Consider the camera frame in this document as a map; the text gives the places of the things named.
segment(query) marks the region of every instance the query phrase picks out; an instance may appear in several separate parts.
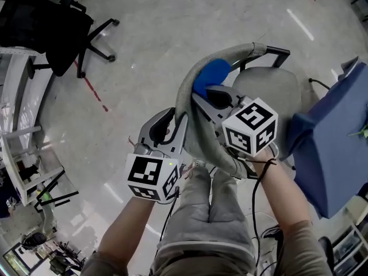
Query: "white shelf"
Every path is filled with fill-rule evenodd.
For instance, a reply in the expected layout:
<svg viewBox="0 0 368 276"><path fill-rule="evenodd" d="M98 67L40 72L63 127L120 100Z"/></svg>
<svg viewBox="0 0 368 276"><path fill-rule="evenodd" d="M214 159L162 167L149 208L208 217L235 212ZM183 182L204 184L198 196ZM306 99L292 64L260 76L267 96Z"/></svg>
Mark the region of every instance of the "white shelf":
<svg viewBox="0 0 368 276"><path fill-rule="evenodd" d="M354 273L356 272L356 271L358 271L359 270L359 268L360 267L362 267L363 265L364 265L364 263L365 262L367 262L367 260L368 260L368 257L367 258L365 258L359 265L357 265L357 267L355 267L355 269L353 269L353 271L352 272L350 272L349 274L348 274L348 276L353 276L354 275Z"/></svg>
<svg viewBox="0 0 368 276"><path fill-rule="evenodd" d="M343 263L345 263L349 258L351 258L355 253L363 246L363 243L360 242L357 247L355 247L351 252L349 252L349 255L345 257L340 263L338 263L335 266L335 270L339 268Z"/></svg>
<svg viewBox="0 0 368 276"><path fill-rule="evenodd" d="M352 229L344 238L341 240L334 248L333 251L336 251L350 236L354 234L355 230Z"/></svg>

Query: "white table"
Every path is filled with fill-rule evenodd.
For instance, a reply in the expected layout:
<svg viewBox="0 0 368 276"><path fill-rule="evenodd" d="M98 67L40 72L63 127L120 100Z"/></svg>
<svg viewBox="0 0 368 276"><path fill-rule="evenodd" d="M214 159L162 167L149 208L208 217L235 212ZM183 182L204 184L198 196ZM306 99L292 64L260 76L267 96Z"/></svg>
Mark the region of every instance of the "white table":
<svg viewBox="0 0 368 276"><path fill-rule="evenodd" d="M13 127L17 129L33 127L47 84L52 76L52 70L50 68L36 70L34 78L27 79L24 91L20 89L21 79L29 57L36 56L34 64L47 64L45 54L23 47L0 47L0 54L12 54L0 100L0 132L12 132ZM16 103L19 99L21 99L21 105L17 108ZM30 138L31 134L20 136L23 149L29 147Z"/></svg>
<svg viewBox="0 0 368 276"><path fill-rule="evenodd" d="M11 182L13 183L14 187L18 190L20 194L20 199L24 206L29 204L30 202L34 201L37 197L37 193L34 192L30 196L27 195L27 190L31 189L32 187L37 186L40 183L45 182L47 179L50 179L51 177L58 175L60 172L64 170L63 167L58 167L50 172L48 172L45 175L42 175L38 178L36 178L34 181L31 181L29 183L24 183L22 178L19 175L19 169L16 166L16 163L13 159L12 152L9 148L9 144L7 142L8 139L18 137L20 135L33 133L36 131L39 131L41 129L41 126L27 128L24 130L15 131L12 133L8 133L5 135L2 135L0 137L0 143L2 146L2 158L4 165L6 167L6 171L10 177Z"/></svg>

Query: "gray cloth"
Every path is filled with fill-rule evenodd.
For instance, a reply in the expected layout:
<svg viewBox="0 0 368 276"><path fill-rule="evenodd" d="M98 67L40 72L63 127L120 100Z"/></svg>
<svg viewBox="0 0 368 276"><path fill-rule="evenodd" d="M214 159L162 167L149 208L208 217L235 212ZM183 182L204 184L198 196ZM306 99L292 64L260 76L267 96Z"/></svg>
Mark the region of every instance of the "gray cloth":
<svg viewBox="0 0 368 276"><path fill-rule="evenodd" d="M219 256L235 264L242 273L255 270L254 246L246 218L237 202L236 181L218 170L212 183L204 167L195 167L181 195L181 205L167 224L158 254L152 264L159 275L170 260L186 251L202 256Z"/></svg>
<svg viewBox="0 0 368 276"><path fill-rule="evenodd" d="M177 95L175 120L178 121L184 112L188 114L189 118L184 149L191 156L205 160L239 178L247 177L244 166L227 154L216 140L212 124L192 104L193 83L201 70L214 59L224 59L231 66L237 66L240 60L258 58L264 55L266 48L265 45L259 43L242 44L203 58L186 75Z"/></svg>

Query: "gray chair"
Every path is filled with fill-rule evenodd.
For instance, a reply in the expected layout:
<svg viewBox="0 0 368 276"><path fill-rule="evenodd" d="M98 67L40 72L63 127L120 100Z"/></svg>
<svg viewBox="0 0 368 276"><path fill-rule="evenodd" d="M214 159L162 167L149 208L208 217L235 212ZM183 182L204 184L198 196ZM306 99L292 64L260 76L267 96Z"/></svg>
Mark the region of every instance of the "gray chair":
<svg viewBox="0 0 368 276"><path fill-rule="evenodd" d="M247 63L268 53L278 55L272 67L246 68ZM193 83L203 67L214 59L224 59L231 65L232 71L240 70L233 87L251 98L261 98L279 114L275 143L280 149L280 157L287 157L288 124L293 115L302 109L302 88L296 76L280 68L289 55L290 51L285 49L250 43L213 53L195 64L182 82L176 102L175 119L178 120L183 112L189 117L184 149L191 156L205 160L235 177L247 178L246 165L234 159L218 143L212 124L191 102Z"/></svg>

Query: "gray pants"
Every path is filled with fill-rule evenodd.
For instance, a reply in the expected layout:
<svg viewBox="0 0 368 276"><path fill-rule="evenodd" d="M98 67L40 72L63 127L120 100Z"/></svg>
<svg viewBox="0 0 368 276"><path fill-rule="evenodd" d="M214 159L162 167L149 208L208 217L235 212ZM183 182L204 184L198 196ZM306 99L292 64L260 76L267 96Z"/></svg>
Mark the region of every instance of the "gray pants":
<svg viewBox="0 0 368 276"><path fill-rule="evenodd" d="M237 202L236 181L218 170L212 183L205 167L195 167L181 195L181 205L169 219L160 250L177 242L221 242L235 244L253 253L246 218Z"/></svg>

